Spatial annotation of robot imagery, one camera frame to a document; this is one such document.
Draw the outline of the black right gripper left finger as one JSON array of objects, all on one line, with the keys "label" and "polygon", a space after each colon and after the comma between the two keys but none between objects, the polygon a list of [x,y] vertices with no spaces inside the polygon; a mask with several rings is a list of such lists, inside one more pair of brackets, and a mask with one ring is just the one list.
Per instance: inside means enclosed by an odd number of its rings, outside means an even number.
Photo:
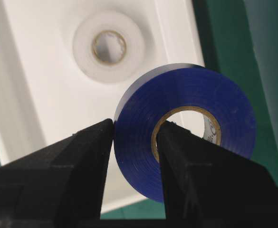
[{"label": "black right gripper left finger", "polygon": [[77,228],[100,218],[113,121],[0,167],[0,228]]}]

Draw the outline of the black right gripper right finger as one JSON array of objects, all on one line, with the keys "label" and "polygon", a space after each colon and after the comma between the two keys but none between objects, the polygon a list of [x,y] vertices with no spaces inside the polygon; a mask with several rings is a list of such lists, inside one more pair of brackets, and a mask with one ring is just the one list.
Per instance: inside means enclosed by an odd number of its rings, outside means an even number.
[{"label": "black right gripper right finger", "polygon": [[156,142],[171,227],[278,228],[278,186],[264,166],[169,121]]}]

